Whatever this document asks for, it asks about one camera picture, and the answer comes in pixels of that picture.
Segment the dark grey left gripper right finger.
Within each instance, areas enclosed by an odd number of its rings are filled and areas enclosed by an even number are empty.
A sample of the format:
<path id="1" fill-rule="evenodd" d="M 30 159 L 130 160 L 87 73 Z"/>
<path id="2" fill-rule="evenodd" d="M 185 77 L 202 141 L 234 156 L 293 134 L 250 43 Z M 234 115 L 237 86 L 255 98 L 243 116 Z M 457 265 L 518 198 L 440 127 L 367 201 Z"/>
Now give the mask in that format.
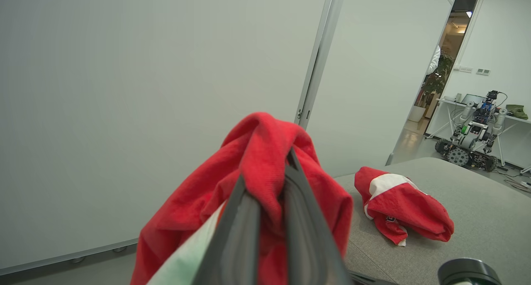
<path id="1" fill-rule="evenodd" d="M 285 167 L 285 227 L 289 285 L 351 285 L 332 232 L 294 149 Z"/>

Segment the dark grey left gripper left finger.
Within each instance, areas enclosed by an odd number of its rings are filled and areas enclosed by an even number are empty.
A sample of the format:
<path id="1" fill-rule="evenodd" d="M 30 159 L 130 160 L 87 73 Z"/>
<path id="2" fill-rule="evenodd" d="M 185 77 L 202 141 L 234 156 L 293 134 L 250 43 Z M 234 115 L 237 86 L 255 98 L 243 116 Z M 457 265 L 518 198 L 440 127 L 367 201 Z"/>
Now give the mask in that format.
<path id="1" fill-rule="evenodd" d="M 256 285 L 261 206 L 239 176 L 195 274 L 194 285 Z"/>

